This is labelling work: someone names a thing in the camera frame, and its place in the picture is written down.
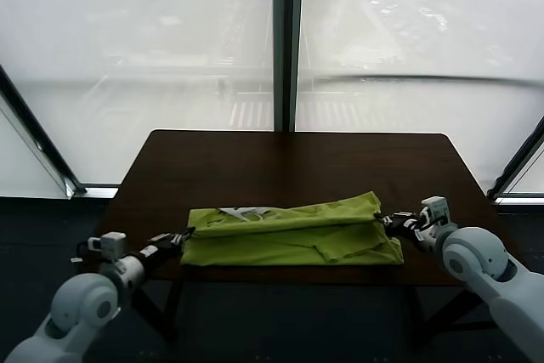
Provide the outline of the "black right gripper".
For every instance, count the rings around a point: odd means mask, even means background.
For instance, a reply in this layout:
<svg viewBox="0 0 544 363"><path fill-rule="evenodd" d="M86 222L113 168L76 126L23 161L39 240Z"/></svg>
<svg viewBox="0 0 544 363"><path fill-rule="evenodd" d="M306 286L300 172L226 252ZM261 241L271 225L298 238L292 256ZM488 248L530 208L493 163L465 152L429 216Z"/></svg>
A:
<svg viewBox="0 0 544 363"><path fill-rule="evenodd" d="M374 217L386 230L389 237L404 237L416 239L417 232L422 227L422 219L419 215L410 212L395 212L391 214L374 213Z"/></svg>

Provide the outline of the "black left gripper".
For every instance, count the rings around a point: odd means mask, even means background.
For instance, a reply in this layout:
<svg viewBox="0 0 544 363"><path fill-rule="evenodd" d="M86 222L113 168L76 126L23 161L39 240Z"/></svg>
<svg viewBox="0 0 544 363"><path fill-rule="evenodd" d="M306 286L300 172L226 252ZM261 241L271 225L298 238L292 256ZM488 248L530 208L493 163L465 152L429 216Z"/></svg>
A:
<svg viewBox="0 0 544 363"><path fill-rule="evenodd" d="M186 229L176 233L167 232L155 235L134 256L144 262L165 262L171 258L177 258L194 231L194 229Z"/></svg>

